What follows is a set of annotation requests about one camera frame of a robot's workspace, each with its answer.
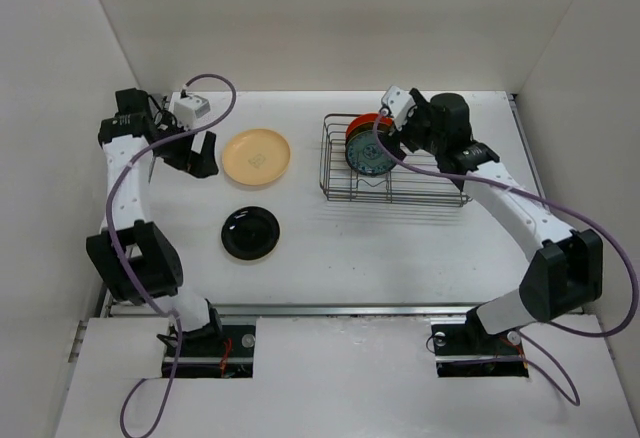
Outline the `teal patterned plate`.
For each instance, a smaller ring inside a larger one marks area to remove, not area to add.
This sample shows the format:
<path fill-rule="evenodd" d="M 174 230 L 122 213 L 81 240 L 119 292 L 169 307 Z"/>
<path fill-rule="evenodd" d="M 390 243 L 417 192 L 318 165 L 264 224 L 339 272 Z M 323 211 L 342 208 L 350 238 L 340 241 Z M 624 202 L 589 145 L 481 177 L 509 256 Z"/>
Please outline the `teal patterned plate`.
<path fill-rule="evenodd" d="M 378 146 L 371 130 L 349 136 L 345 142 L 345 160 L 353 171 L 370 177 L 384 175 L 396 165 Z"/>

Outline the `orange plate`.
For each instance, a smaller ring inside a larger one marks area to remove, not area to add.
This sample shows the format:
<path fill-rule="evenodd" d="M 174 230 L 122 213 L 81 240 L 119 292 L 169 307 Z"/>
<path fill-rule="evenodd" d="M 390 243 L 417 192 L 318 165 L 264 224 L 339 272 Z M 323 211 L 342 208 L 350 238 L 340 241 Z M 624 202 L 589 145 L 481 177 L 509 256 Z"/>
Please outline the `orange plate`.
<path fill-rule="evenodd" d="M 349 142 L 356 135 L 364 131 L 371 131 L 378 113 L 366 113 L 354 118 L 347 127 L 345 132 L 345 141 Z"/>

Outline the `large beige plate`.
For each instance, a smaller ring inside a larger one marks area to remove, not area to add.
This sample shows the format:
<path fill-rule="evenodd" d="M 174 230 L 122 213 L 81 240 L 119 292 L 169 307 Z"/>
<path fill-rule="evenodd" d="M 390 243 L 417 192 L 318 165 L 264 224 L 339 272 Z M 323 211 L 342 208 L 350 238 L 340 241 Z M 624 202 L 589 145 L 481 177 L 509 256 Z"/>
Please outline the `large beige plate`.
<path fill-rule="evenodd" d="M 264 186 L 278 180 L 291 160 L 289 142 L 278 132 L 257 128 L 229 140 L 222 155 L 226 175 L 245 186 Z"/>

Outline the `black plate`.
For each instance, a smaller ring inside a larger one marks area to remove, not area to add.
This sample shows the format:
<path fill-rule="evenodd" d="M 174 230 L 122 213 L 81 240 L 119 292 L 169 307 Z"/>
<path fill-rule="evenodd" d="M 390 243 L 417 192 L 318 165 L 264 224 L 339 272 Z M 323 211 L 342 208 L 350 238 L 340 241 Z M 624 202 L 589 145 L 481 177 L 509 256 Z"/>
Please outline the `black plate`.
<path fill-rule="evenodd" d="M 277 246 L 280 225 L 269 210 L 248 206 L 231 213 L 221 228 L 221 243 L 227 253 L 243 261 L 266 257 Z"/>

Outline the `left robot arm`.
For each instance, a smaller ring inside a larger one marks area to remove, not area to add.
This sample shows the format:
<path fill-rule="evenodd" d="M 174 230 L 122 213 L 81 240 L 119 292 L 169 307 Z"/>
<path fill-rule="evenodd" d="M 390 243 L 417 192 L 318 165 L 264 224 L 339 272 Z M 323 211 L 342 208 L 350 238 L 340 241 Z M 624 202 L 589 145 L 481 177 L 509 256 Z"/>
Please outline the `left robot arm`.
<path fill-rule="evenodd" d="M 198 352 L 213 354 L 225 338 L 219 314 L 207 299 L 184 288 L 178 252 L 150 211 L 157 159 L 198 179 L 218 173 L 215 134 L 191 132 L 211 106 L 201 96 L 182 93 L 167 109 L 137 88 L 118 91 L 116 103 L 115 115 L 103 120 L 98 132 L 111 200 L 86 251 L 115 301 L 143 305 L 151 296 L 159 308 L 180 314 L 184 337 Z"/>

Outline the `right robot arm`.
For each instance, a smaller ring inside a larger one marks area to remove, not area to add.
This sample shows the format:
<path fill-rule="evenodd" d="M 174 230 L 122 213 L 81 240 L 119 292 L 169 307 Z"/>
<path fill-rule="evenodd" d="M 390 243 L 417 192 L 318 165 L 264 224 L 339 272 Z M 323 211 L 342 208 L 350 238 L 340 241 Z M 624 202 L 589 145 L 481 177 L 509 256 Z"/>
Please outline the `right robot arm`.
<path fill-rule="evenodd" d="M 602 294 L 603 243 L 554 216 L 511 176 L 499 155 L 474 139 L 470 110 L 456 93 L 426 99 L 417 89 L 390 87 L 381 99 L 393 123 L 384 142 L 432 155 L 439 172 L 478 202 L 521 248 L 528 268 L 518 288 L 466 315 L 463 339 L 477 352 L 501 334 L 553 319 Z"/>

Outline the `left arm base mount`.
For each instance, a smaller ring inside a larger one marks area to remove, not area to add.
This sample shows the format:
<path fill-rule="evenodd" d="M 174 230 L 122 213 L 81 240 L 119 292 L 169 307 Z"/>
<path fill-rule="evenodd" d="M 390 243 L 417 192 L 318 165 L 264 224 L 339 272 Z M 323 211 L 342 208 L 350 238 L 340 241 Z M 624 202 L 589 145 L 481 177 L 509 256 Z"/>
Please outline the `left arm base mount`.
<path fill-rule="evenodd" d="M 222 336 L 186 332 L 176 378 L 248 379 L 253 377 L 257 342 L 256 320 L 224 317 Z"/>

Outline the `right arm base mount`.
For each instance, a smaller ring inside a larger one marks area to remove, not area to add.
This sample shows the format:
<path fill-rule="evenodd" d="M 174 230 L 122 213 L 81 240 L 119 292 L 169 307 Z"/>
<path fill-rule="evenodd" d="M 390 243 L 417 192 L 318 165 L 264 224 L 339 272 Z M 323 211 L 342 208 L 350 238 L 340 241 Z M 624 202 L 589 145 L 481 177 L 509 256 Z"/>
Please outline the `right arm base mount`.
<path fill-rule="evenodd" d="M 463 323 L 435 322 L 425 345 L 435 355 L 439 378 L 529 377 L 520 342 L 506 335 L 473 343 Z"/>

